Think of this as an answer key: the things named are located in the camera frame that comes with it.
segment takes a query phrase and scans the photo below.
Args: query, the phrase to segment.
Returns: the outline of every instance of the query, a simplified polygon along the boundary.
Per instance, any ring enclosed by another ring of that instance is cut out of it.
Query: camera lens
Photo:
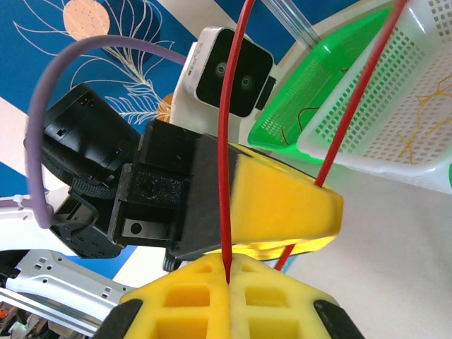
[[[244,76],[240,85],[244,90],[249,90],[251,88],[251,86],[253,85],[251,76]]]
[[[223,76],[225,76],[225,73],[226,73],[226,63],[220,62],[215,68],[215,74],[222,78]]]

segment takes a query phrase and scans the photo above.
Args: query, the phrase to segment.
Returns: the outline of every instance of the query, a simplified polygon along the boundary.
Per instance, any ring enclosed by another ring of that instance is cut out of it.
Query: red wire
[[[220,118],[218,119],[218,191],[220,198],[220,234],[221,254],[225,266],[226,281],[229,284],[232,264],[232,237],[231,237],[231,215],[230,215],[230,192],[229,192],[229,159],[227,156],[227,131],[232,96],[232,84],[235,69],[242,48],[243,36],[249,14],[256,0],[245,0],[245,3],[237,21],[231,51],[227,58],[225,77],[223,79],[220,98]]]
[[[331,146],[326,153],[325,161],[323,162],[319,175],[317,176],[315,185],[319,187],[323,186],[326,176],[330,172],[331,166],[333,166],[334,159],[339,152],[340,145],[343,142],[345,134],[347,133],[348,126],[352,121],[353,114],[355,114],[359,101],[361,100],[361,97],[366,90],[367,84],[370,81],[372,73],[376,68],[376,64],[378,63],[378,60],[380,59],[381,54],[383,53],[385,46],[388,43],[389,38],[391,37],[391,32],[394,30],[394,27],[396,26],[396,23],[400,15],[402,14],[407,2],[408,0],[395,1],[394,7],[389,14],[388,19],[386,19],[378,40],[376,41],[376,44],[374,45],[374,48],[372,49],[371,54],[367,59],[366,64],[364,65],[361,76],[359,77],[359,80],[356,84],[356,88],[353,91],[352,96],[350,97],[347,108],[345,108],[345,112],[342,119],[340,120],[338,130],[334,135],[333,142],[331,143]],[[283,268],[294,247],[295,244],[291,244],[284,248],[281,257],[276,263],[275,269],[281,270]]]

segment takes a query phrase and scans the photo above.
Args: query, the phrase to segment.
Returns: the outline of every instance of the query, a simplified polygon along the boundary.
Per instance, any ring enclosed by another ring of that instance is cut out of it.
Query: green basket
[[[249,144],[321,163],[297,149],[298,137],[378,33],[389,11],[389,8],[380,10],[346,25],[315,46],[254,124]]]

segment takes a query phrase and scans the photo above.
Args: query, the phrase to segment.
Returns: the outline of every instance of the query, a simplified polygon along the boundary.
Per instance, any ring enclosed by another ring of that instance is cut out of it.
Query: mesh basket
[[[373,44],[299,137],[323,159]],[[355,112],[336,163],[452,193],[452,0],[413,0]]]
[[[250,145],[299,159],[297,139],[317,109],[372,41],[389,9],[359,19],[330,34],[298,66],[254,124]]]

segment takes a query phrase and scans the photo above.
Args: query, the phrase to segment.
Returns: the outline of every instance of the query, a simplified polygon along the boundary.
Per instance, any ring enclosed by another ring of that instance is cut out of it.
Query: webcam
[[[186,91],[213,107],[220,107],[221,88],[233,37],[234,30],[231,28],[205,28],[184,77]],[[272,67],[273,56],[244,38],[232,84],[231,114],[246,118],[254,108],[263,109],[275,85],[275,79],[270,77]]]

